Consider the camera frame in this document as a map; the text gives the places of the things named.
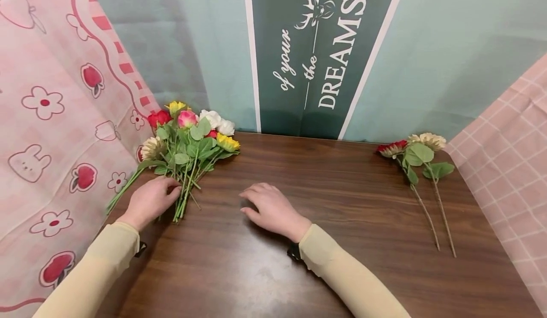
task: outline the person's left hand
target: person's left hand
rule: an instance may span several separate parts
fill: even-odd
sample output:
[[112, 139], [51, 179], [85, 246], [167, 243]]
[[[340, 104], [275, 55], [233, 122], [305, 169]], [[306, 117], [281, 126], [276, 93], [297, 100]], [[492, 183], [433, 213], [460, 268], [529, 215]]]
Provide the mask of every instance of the person's left hand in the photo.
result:
[[[176, 186], [170, 193], [168, 188]], [[131, 196], [125, 214], [117, 222], [129, 224], [137, 231], [163, 214], [180, 196], [181, 186], [173, 178], [159, 176], [138, 188]]]

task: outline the brown tabletop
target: brown tabletop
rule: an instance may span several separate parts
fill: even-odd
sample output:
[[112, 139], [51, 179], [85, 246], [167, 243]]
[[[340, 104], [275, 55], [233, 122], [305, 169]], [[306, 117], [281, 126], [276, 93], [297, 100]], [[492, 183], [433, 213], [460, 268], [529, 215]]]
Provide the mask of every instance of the brown tabletop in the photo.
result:
[[[375, 145], [237, 133], [241, 155], [205, 175], [183, 221], [172, 213], [149, 226], [141, 258], [108, 294], [98, 317], [352, 317], [321, 279], [286, 255], [288, 241], [249, 223], [237, 194], [255, 182], [277, 186], [367, 266], [413, 318], [540, 318], [541, 314], [457, 172], [439, 183], [458, 258], [433, 189], [418, 191], [439, 234], [402, 173]], [[439, 160], [450, 160], [438, 153]], [[143, 174], [131, 193], [154, 177]]]

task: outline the hand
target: hand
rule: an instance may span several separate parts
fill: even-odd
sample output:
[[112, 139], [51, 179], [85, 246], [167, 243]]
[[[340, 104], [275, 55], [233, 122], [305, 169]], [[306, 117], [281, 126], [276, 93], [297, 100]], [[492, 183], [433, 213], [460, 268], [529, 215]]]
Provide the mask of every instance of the hand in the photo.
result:
[[[168, 194], [168, 188], [176, 186]], [[117, 222], [127, 223], [137, 231], [163, 214], [180, 196], [181, 186], [173, 178], [159, 176], [138, 188], [131, 196], [125, 214]]]
[[250, 200], [258, 213], [250, 207], [242, 207], [241, 212], [249, 220], [267, 231], [281, 234], [292, 242], [299, 243], [311, 226], [311, 221], [297, 213], [291, 203], [275, 186], [267, 183], [253, 184], [240, 193]]

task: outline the pink fabric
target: pink fabric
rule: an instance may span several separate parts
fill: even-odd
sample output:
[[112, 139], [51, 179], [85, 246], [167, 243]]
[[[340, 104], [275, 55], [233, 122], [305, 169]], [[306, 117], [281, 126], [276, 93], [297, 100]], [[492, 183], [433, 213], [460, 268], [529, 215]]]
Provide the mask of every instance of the pink fabric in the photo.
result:
[[84, 254], [158, 110], [96, 0], [0, 0], [0, 315]]
[[447, 146], [547, 318], [547, 55]]

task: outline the deer antler logo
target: deer antler logo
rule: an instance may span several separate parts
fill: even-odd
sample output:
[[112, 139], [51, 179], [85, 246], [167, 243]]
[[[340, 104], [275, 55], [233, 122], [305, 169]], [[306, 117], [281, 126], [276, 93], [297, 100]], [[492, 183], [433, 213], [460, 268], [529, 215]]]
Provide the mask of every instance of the deer antler logo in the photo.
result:
[[306, 1], [307, 3], [303, 6], [307, 9], [310, 9], [311, 12], [302, 14], [304, 16], [304, 20], [300, 22], [301, 25], [295, 25], [295, 29], [305, 29], [310, 20], [311, 26], [315, 26], [317, 20], [328, 19], [334, 14], [334, 8], [336, 7], [336, 5], [332, 0], [326, 1], [322, 5], [319, 4], [319, 0], [313, 0], [313, 2], [311, 0]]

